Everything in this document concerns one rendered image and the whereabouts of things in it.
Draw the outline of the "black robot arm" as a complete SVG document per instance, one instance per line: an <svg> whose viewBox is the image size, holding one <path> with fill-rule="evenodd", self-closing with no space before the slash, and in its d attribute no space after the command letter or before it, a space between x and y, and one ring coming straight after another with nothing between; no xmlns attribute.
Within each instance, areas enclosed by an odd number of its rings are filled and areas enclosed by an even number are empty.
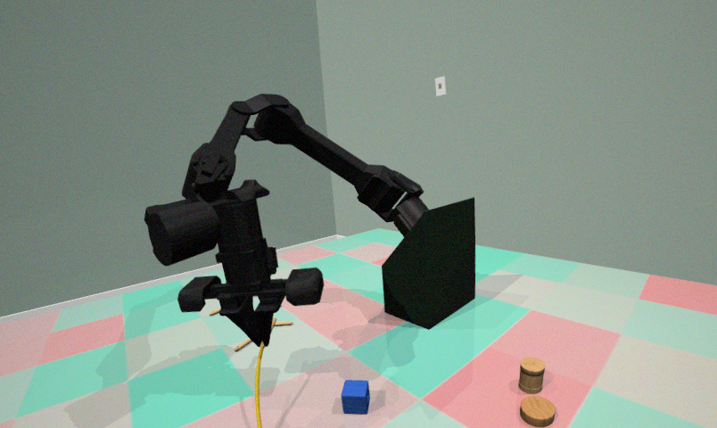
<svg viewBox="0 0 717 428"><path fill-rule="evenodd" d="M254 128L246 128L258 114ZM308 126L285 97L260 94L229 105L209 143L192 154L182 195L185 200L147 207L152 251L164 266L192 258L216 244L246 243L262 235L257 198L269 195L255 179L228 190L235 173L235 148L241 136L253 141L290 144L353 184L358 200L405 237L424 211L422 187L384 165L367 164ZM407 192L398 205L400 197Z"/></svg>

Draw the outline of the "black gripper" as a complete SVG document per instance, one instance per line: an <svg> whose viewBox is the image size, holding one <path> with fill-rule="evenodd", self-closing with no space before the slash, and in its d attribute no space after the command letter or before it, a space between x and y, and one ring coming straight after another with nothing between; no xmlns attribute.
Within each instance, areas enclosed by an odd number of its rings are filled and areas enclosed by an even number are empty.
<svg viewBox="0 0 717 428"><path fill-rule="evenodd" d="M320 302L325 284L317 267L292 269L288 279L271 279L265 247L266 237L233 245L218 244L217 262L222 263L226 283L218 276L195 277L179 291L182 312L200 312L205 300L219 300L219 314L228 317L259 347L268 347L273 313L284 297L293 306ZM260 303L254 310L253 296Z"/></svg>

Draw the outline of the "blue rounded block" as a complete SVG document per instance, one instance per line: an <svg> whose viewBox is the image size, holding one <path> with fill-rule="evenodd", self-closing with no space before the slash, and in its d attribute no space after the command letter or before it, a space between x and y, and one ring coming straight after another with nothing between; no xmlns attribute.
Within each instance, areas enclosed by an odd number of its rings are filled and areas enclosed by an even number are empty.
<svg viewBox="0 0 717 428"><path fill-rule="evenodd" d="M366 415L370 400L368 381L346 380L341 399L344 414Z"/></svg>

